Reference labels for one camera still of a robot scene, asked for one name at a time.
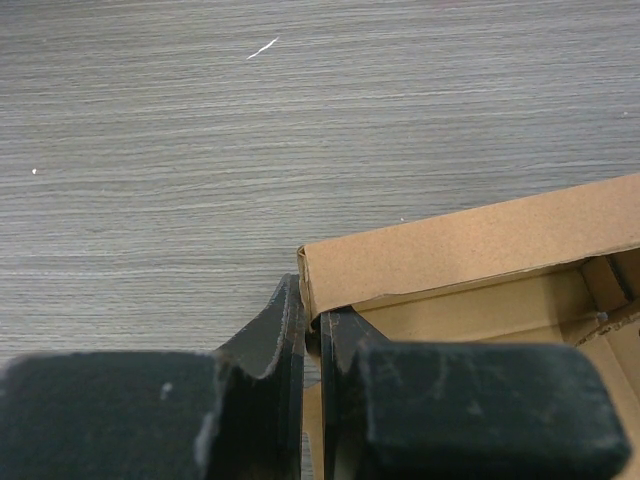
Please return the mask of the small brown cardboard box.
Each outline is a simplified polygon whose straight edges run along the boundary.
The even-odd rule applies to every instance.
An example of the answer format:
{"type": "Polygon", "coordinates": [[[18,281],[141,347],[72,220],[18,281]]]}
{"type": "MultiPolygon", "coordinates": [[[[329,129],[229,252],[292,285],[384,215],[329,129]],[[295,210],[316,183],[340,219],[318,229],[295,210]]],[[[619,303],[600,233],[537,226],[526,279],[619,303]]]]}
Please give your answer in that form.
{"type": "MultiPolygon", "coordinates": [[[[572,187],[300,248],[307,349],[352,309],[392,341],[543,343],[599,373],[639,475],[639,178],[572,187]]],[[[313,475],[324,475],[322,390],[304,395],[313,475]]]]}

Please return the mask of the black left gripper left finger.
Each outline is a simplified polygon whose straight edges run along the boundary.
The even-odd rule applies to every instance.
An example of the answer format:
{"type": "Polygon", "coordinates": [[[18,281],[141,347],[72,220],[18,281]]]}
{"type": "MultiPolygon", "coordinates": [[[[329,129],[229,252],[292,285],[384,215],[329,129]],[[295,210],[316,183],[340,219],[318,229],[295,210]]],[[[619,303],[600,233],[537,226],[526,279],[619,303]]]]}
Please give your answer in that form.
{"type": "Polygon", "coordinates": [[[297,479],[305,313],[282,277],[209,353],[33,354],[1,373],[5,479],[297,479]]]}

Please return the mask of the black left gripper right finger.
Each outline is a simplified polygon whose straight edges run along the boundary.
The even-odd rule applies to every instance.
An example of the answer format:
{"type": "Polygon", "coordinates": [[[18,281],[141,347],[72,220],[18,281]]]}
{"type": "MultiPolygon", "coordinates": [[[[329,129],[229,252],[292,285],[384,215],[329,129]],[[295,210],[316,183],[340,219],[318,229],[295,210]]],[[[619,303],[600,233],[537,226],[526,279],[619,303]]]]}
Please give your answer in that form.
{"type": "Polygon", "coordinates": [[[575,348],[392,341],[352,309],[319,334],[328,479],[611,479],[630,459],[575,348]]]}

